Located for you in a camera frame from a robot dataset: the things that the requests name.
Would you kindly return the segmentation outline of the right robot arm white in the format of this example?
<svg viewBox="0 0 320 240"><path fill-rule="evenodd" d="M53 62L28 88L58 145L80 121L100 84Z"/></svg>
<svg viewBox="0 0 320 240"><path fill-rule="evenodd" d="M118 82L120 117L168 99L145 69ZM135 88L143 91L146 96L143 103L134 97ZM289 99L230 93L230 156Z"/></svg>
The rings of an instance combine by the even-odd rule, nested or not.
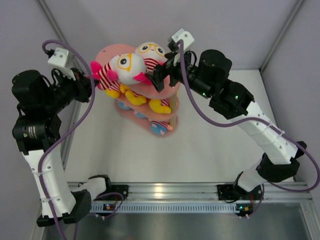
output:
<svg viewBox="0 0 320 240"><path fill-rule="evenodd" d="M166 62L158 64L147 78L158 92L164 89L164 79L169 85L182 83L196 112L206 122L220 128L240 127L263 150L260 162L242 171L233 184L233 192L240 199L246 198L265 182L279 183L295 176L300 164L298 158L305 154L306 144L286 136L264 114L252 93L241 83L229 79L232 61L214 49L201 53L198 65L191 63L192 51L174 57L170 52ZM209 107L229 123L218 123L206 116L198 107L192 93L209 100Z"/></svg>

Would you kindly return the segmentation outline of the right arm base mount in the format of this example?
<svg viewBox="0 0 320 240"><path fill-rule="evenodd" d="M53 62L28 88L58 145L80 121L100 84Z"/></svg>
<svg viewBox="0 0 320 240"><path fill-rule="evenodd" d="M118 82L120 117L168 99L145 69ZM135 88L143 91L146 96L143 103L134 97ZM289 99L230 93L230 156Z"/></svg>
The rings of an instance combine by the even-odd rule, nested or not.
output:
<svg viewBox="0 0 320 240"><path fill-rule="evenodd" d="M233 184L218 184L216 187L220 201L227 204L236 203L236 215L239 219L249 219L261 206L265 195L264 184L250 192L237 189Z"/></svg>

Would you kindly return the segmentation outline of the yellow plush toy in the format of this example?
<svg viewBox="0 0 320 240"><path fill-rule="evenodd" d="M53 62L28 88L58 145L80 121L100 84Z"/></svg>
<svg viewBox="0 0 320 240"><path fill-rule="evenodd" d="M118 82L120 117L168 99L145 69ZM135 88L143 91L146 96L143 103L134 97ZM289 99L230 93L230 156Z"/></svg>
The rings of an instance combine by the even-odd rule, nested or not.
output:
<svg viewBox="0 0 320 240"><path fill-rule="evenodd" d="M134 106L141 106L147 102L147 98L132 90L127 90L125 93L127 100Z"/></svg>
<svg viewBox="0 0 320 240"><path fill-rule="evenodd" d="M104 92L111 98L118 98L121 94L124 94L130 88L124 84L116 83L109 88L105 89Z"/></svg>

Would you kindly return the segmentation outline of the peach-faced plush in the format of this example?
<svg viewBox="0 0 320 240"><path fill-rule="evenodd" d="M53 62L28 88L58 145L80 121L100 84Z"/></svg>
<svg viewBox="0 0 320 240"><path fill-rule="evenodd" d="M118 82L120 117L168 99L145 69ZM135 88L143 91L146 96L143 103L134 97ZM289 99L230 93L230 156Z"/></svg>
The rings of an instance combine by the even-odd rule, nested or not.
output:
<svg viewBox="0 0 320 240"><path fill-rule="evenodd" d="M159 136L164 136L169 131L173 130L173 127L167 121L151 121L149 128L153 134L159 135Z"/></svg>

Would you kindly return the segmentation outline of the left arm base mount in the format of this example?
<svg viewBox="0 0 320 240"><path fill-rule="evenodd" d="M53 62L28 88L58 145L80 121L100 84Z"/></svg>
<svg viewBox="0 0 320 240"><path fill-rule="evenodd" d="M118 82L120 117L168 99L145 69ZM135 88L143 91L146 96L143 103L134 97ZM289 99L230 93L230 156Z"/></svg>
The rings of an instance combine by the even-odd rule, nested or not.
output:
<svg viewBox="0 0 320 240"><path fill-rule="evenodd" d="M113 217L122 207L124 201L128 198L129 186L127 184L114 184L104 194L105 201L114 201L105 205L104 210L108 211L106 218Z"/></svg>

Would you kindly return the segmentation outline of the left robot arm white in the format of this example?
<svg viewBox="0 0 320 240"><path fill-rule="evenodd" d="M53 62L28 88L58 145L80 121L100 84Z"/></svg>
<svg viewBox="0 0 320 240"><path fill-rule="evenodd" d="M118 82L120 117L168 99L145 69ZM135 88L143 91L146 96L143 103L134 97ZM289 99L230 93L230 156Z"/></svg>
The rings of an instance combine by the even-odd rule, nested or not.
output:
<svg viewBox="0 0 320 240"><path fill-rule="evenodd" d="M59 112L72 101L87 103L92 87L97 84L76 69L71 76L54 68L52 80L37 70L26 70L12 79L12 94L17 99L19 116L12 135L29 164L40 194L42 212L36 223L48 227L58 221L75 224L89 214L92 201L113 194L106 174L92 176L75 190L70 190L59 144Z"/></svg>

